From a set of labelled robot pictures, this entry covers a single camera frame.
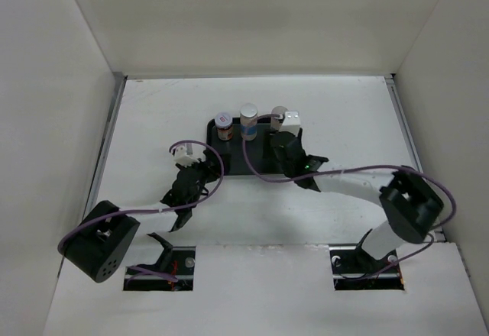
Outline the silver-lid blue-label grain bottle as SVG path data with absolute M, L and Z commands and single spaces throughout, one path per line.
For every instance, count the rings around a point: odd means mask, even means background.
M 241 137 L 245 141 L 252 141 L 257 136 L 257 107 L 252 103 L 244 104 L 240 108 Z

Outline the white-lid orange-label sauce jar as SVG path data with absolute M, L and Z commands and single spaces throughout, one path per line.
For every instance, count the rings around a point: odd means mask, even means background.
M 215 118 L 217 136 L 221 141 L 230 141 L 234 134 L 233 118 L 227 112 L 219 112 Z

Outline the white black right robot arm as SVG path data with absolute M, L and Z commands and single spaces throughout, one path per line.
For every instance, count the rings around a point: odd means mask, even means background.
M 407 243 L 421 244 L 444 209 L 437 193 L 408 166 L 343 170 L 325 157 L 306 154 L 301 136 L 290 132 L 275 133 L 270 149 L 285 177 L 299 187 L 351 196 L 383 209 L 385 221 L 341 258 L 343 268 L 377 272 L 393 250 Z

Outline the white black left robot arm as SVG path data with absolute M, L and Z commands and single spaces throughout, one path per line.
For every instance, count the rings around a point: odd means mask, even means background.
M 123 210 L 109 200 L 99 202 L 87 217 L 57 246 L 58 252 L 78 267 L 96 283 L 106 281 L 122 265 L 138 230 L 143 228 L 137 215 L 158 218 L 173 214 L 168 232 L 180 230 L 193 216 L 193 209 L 210 198 L 217 189 L 209 191 L 206 185 L 222 182 L 225 164 L 220 156 L 210 157 L 210 150 L 204 150 L 206 158 L 184 167 L 178 163 L 178 174 L 171 189 L 159 202 L 158 208 L 133 208 Z

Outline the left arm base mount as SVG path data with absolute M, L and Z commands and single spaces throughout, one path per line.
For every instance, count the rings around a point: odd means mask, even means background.
M 191 291 L 196 248 L 174 246 L 157 233 L 147 234 L 130 246 L 125 267 L 124 291 Z

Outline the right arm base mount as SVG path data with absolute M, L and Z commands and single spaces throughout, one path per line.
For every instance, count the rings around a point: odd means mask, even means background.
M 400 266 L 393 265 L 398 260 L 395 250 L 375 260 L 358 245 L 339 244 L 329 247 L 329 256 L 337 291 L 404 291 Z

